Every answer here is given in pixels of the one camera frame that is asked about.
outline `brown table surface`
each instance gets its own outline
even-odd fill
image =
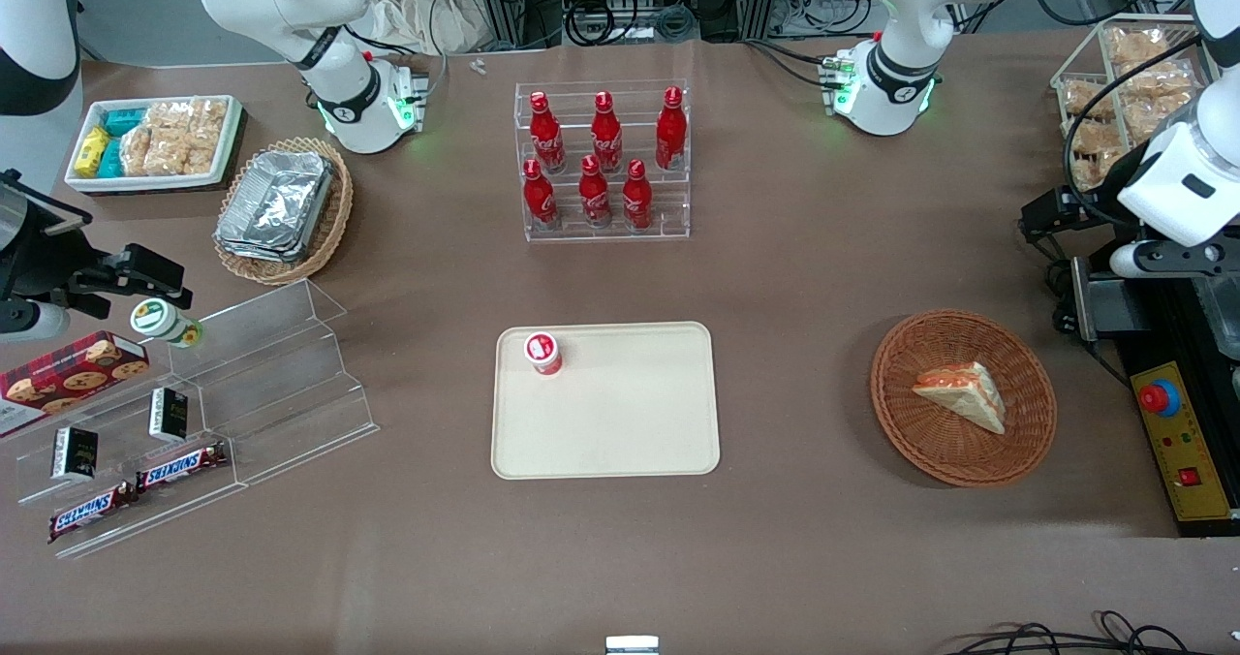
[[[52,557],[45,515],[0,504],[0,645],[599,653],[609,634],[653,633],[670,654],[929,655],[1001,623],[1096,633],[1091,610],[1111,608],[1234,651],[1240,543],[1171,538],[1131,394],[1050,330],[1043,259],[1014,227],[1060,177],[1047,82],[1080,37],[959,37],[934,105],[893,139],[828,120],[815,89],[744,46],[563,46],[485,56],[486,77],[453,60],[425,133],[347,156],[357,205],[316,278],[350,310],[341,349],[381,433],[79,561]],[[325,134],[286,65],[84,72],[87,99],[238,96],[246,156]],[[634,77],[692,82],[693,238],[527,246],[513,86]],[[221,192],[58,191],[95,210],[97,247],[181,262],[195,314],[264,290],[215,257]],[[124,332],[131,301],[115,304]],[[1014,486],[947,489],[874,419],[875,346],[937,308],[1018,332],[1054,382],[1058,438]],[[714,473],[495,476],[500,332],[663,320],[711,329]],[[42,350],[6,347],[0,365]]]

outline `aluminum foil container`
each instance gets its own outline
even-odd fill
[[[331,161],[317,153],[262,153],[219,217],[215,239],[227,252],[260,261],[305,258],[331,184]]]

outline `brown wicker basket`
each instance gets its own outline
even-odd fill
[[[331,195],[327,196],[327,202],[322,207],[319,226],[315,227],[314,238],[310,241],[310,254],[305,261],[300,263],[255,261],[253,258],[242,258],[239,254],[227,253],[218,244],[216,246],[216,253],[219,254],[224,267],[232,274],[252,279],[259,284],[279,287],[315,274],[315,272],[322,269],[327,264],[327,261],[331,259],[332,253],[336,252],[336,247],[340,246],[340,239],[345,236],[345,223],[348,223],[348,213],[353,208],[353,181],[340,153],[319,139],[285,139],[285,141],[270,144],[263,151],[314,151],[335,165],[335,175],[332,175],[331,186],[327,190]],[[246,165],[234,175],[231,186],[228,186],[228,195],[224,196],[223,205],[219,208],[221,215],[228,210],[228,203],[232,201],[233,195],[236,195],[242,176],[246,174],[246,170],[249,170],[257,156],[258,154],[249,161],[246,161]]]
[[[919,373],[981,362],[1007,406],[1006,434],[994,434],[913,393]],[[925,311],[887,332],[869,376],[874,413],[909,461],[956,486],[1014,483],[1028,475],[1055,437],[1055,393],[1021,339],[970,311]]]

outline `cookie box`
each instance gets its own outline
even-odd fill
[[[143,346],[118,334],[98,331],[0,373],[0,437],[149,368]]]

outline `coca-cola bottle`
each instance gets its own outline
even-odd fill
[[[534,139],[534,153],[548,174],[558,174],[564,169],[564,135],[559,130],[559,120],[551,112],[547,94],[533,91],[529,94],[529,108],[533,119],[529,120],[529,135]]]
[[[556,231],[559,227],[559,212],[556,210],[556,195],[551,181],[542,175],[542,167],[536,159],[527,159],[522,167],[526,175],[526,207],[533,229],[539,232]]]
[[[620,170],[620,120],[611,109],[611,94],[599,91],[594,94],[594,122],[590,125],[590,135],[594,138],[594,155],[599,158],[599,166],[604,174],[614,174]]]
[[[624,182],[624,223],[630,232],[645,232],[650,228],[652,198],[646,165],[641,159],[629,161],[629,179]]]
[[[684,169],[684,138],[688,134],[688,120],[681,103],[684,91],[672,86],[663,91],[663,112],[655,124],[655,164],[663,170]]]
[[[599,172],[599,159],[587,153],[582,159],[582,210],[585,211],[585,223],[596,229],[611,226],[611,205],[608,205],[608,179]]]

